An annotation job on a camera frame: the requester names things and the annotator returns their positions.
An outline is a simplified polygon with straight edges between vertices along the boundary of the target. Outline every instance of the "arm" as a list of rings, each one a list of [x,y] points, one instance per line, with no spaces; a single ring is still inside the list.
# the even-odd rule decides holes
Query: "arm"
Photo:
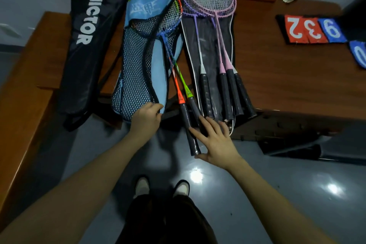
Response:
[[[0,243],[78,243],[133,155],[155,134],[161,104],[146,103],[130,132],[37,200],[0,234]]]
[[[196,155],[195,158],[223,168],[234,177],[273,243],[335,243],[249,166],[236,150],[225,123],[220,122],[222,133],[213,119],[200,117],[200,120],[208,137],[193,128],[190,131],[204,143],[208,153]]]

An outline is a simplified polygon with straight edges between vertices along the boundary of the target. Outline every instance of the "leg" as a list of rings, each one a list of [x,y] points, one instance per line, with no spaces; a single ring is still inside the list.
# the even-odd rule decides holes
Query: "leg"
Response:
[[[135,196],[126,215],[126,223],[116,244],[159,243],[165,232],[164,212],[155,197],[149,195],[146,177],[138,180]]]
[[[169,242],[176,244],[217,244],[211,226],[188,195],[189,183],[180,181],[167,210]]]

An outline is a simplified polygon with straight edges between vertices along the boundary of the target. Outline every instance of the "racket bag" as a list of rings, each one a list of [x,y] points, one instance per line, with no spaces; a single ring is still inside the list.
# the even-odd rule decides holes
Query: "racket bag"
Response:
[[[235,45],[234,45],[234,15],[219,19],[224,39],[226,51],[235,66]],[[193,17],[183,16],[181,20],[185,43],[187,47],[186,54],[189,58],[193,71],[192,82],[194,82],[195,92],[197,93],[197,103],[201,112],[205,112],[203,108],[202,89],[200,87],[200,59],[198,52],[197,36]],[[219,58],[217,47],[216,29],[213,26],[211,18],[197,18],[197,27],[200,37],[200,45],[202,52],[202,60],[207,73],[209,92],[211,96],[211,104],[213,115],[216,120],[223,121],[222,111],[222,96],[220,86],[218,85],[217,77],[219,74]],[[235,120],[228,124],[231,132],[234,129]]]
[[[64,127],[69,131],[92,114],[115,65],[98,84],[105,53],[127,1],[71,0],[71,38],[57,105],[57,111],[67,115]]]
[[[157,38],[157,34],[159,24],[173,1],[130,0],[127,5],[121,47],[123,64],[112,94],[112,109],[120,114],[124,121],[131,121],[135,111],[147,102],[161,103],[164,108],[160,112],[165,111],[170,65],[164,45]],[[139,34],[132,27],[133,23],[139,23],[141,26],[141,22],[144,21],[149,22],[151,26],[148,36]],[[168,44],[177,57],[183,45],[179,30],[168,35]]]

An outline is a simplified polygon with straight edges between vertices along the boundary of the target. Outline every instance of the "finger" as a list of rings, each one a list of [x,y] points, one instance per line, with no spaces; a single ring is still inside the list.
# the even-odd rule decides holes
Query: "finger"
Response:
[[[230,137],[230,131],[229,131],[229,128],[228,126],[226,125],[225,122],[219,122],[220,126],[222,127],[223,131],[224,131],[224,136],[226,138],[229,138]]]
[[[141,108],[140,108],[140,109],[147,109],[147,108],[150,108],[152,105],[153,105],[153,103],[152,103],[152,102],[147,102],[147,103],[145,103],[143,106],[141,106]]]
[[[155,103],[150,110],[156,115],[160,109],[162,109],[164,107],[164,105],[160,104],[160,103]]]
[[[202,159],[203,161],[208,161],[208,155],[207,154],[197,154],[194,156],[194,158]]]
[[[206,131],[209,136],[216,134],[212,128],[212,125],[210,125],[210,123],[203,116],[199,116],[198,118],[201,121],[201,123],[203,124],[203,126],[206,128]]]
[[[201,132],[195,130],[193,127],[189,128],[189,131],[195,136],[198,140],[200,140],[204,145],[206,145],[208,138],[204,136]]]
[[[157,119],[159,122],[161,122],[161,116],[162,116],[162,113],[159,113],[159,114],[157,114],[157,115],[156,115],[156,119]]]
[[[218,123],[211,119],[210,117],[206,117],[206,120],[210,123],[210,125],[213,127],[217,135],[222,135],[222,131]]]

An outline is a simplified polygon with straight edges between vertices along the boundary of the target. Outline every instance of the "hand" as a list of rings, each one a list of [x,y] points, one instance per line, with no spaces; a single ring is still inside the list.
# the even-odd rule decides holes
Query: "hand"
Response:
[[[164,106],[160,103],[145,103],[132,116],[129,135],[144,145],[156,133],[159,128],[161,113]]]
[[[220,126],[213,119],[206,117],[199,117],[200,121],[207,130],[208,137],[202,133],[189,128],[189,131],[196,136],[207,147],[207,154],[196,155],[195,158],[202,159],[217,167],[228,170],[238,161],[244,160],[236,150],[229,133],[229,128],[224,122],[219,122],[224,133],[222,133]]]

